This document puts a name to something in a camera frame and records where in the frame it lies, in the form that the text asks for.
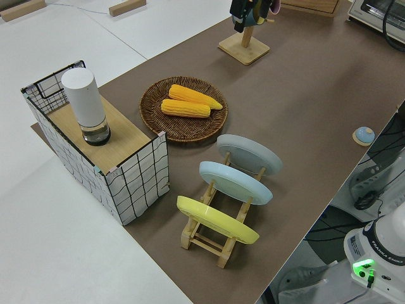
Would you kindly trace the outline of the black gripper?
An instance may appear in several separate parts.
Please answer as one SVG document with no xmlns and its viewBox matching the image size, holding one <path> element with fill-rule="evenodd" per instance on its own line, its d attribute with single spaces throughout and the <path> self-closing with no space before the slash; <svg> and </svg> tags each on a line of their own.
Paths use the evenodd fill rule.
<svg viewBox="0 0 405 304">
<path fill-rule="evenodd" d="M 250 0 L 232 0 L 230 5 L 230 14 L 235 18 L 234 30 L 237 32 L 244 31 L 243 20 L 249 14 L 253 6 L 253 1 Z"/>
</svg>

